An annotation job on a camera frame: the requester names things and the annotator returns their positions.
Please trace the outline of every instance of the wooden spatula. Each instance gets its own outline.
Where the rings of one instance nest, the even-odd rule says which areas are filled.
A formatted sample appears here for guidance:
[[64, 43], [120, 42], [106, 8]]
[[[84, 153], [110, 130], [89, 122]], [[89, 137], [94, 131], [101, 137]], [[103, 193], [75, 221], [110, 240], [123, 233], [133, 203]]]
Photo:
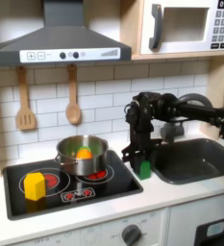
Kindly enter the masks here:
[[71, 124], [78, 124], [81, 120], [81, 111], [77, 104], [77, 66], [71, 64], [69, 71], [69, 105], [66, 109], [66, 117]]
[[21, 103], [21, 109], [16, 116], [16, 125], [20, 130], [34, 129], [36, 127], [36, 119], [30, 110], [28, 103], [28, 93], [26, 86], [27, 70], [24, 67], [17, 67], [16, 73], [19, 81], [19, 94]]

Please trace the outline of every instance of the oven knob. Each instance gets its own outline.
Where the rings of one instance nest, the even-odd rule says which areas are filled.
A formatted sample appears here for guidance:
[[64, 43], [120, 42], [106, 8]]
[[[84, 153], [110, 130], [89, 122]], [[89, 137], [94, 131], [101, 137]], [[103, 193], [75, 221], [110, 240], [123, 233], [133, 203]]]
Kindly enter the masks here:
[[134, 245], [141, 237], [141, 230], [137, 225], [130, 225], [122, 232], [122, 238], [126, 245]]
[[66, 54], [64, 52], [61, 52], [60, 53], [60, 57], [61, 57], [61, 59], [65, 59], [66, 58]]

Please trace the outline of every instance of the microwave door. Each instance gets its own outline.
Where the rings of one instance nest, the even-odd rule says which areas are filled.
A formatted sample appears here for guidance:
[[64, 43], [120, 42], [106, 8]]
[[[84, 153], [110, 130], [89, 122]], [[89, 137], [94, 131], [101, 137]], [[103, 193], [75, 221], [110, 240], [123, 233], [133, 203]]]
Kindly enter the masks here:
[[211, 48], [209, 30], [215, 1], [154, 2], [145, 1], [141, 54], [198, 52]]

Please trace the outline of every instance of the stove control panel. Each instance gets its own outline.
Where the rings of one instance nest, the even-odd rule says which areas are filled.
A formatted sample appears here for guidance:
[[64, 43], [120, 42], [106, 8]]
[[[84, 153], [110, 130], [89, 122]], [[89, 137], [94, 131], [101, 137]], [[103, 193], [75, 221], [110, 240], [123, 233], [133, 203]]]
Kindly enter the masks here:
[[20, 242], [14, 246], [126, 246], [128, 243], [136, 246], [160, 246], [166, 230], [166, 214], [166, 209], [159, 209]]
[[121, 58], [121, 49], [55, 49], [55, 50], [20, 50], [21, 63], [43, 62], [85, 62], [118, 60]]
[[82, 188], [82, 189], [64, 192], [61, 194], [61, 196], [62, 196], [62, 201], [64, 203], [69, 203], [72, 201], [95, 196], [95, 192], [93, 188]]

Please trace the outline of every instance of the stainless steel pot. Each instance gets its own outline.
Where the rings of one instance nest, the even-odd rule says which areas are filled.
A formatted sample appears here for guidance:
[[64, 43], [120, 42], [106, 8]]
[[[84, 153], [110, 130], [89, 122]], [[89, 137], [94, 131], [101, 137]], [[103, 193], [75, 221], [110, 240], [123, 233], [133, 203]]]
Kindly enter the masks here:
[[[91, 159], [77, 159], [81, 147], [87, 146]], [[107, 166], [108, 142], [92, 135], [75, 135], [65, 138], [57, 145], [55, 162], [61, 164], [71, 175], [86, 176], [104, 170]]]

